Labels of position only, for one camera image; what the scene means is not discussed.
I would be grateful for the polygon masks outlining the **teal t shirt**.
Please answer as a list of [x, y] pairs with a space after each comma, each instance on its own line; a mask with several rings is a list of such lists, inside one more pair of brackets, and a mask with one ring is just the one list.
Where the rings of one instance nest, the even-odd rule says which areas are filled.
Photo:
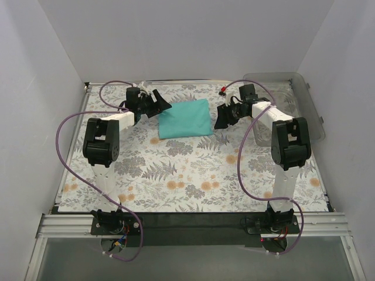
[[177, 102], [159, 114], [159, 138], [172, 139], [213, 134], [207, 99]]

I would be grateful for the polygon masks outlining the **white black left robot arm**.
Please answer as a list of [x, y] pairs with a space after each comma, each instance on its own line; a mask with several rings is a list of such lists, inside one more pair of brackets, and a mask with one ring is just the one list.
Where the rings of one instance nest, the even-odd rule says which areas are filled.
[[88, 160], [96, 187], [104, 197], [100, 200], [98, 210], [91, 213], [98, 225], [111, 234], [119, 234], [125, 226], [119, 207], [120, 199], [115, 190], [114, 174], [114, 162], [120, 154], [120, 134], [134, 126], [141, 115], [151, 118], [172, 108], [158, 90], [148, 93], [143, 86], [127, 88], [125, 101], [120, 107], [128, 111], [119, 110], [107, 117], [90, 118], [83, 142], [83, 156]]

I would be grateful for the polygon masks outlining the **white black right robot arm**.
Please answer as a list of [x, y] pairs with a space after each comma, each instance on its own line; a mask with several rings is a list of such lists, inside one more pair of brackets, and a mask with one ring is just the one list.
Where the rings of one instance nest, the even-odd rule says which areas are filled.
[[294, 208], [299, 206], [294, 200], [297, 177], [311, 157], [311, 142], [307, 120], [292, 117], [279, 110], [275, 98], [259, 97], [256, 83], [244, 80], [239, 88], [239, 97], [228, 94], [224, 86], [219, 91], [226, 101], [217, 107], [215, 129], [226, 129], [241, 118], [252, 119], [249, 130], [256, 122], [261, 122], [271, 130], [271, 157], [275, 163], [275, 181], [271, 198], [265, 200], [267, 208], [254, 221], [246, 221], [251, 234], [269, 230], [280, 235], [287, 233], [288, 227], [298, 225]]

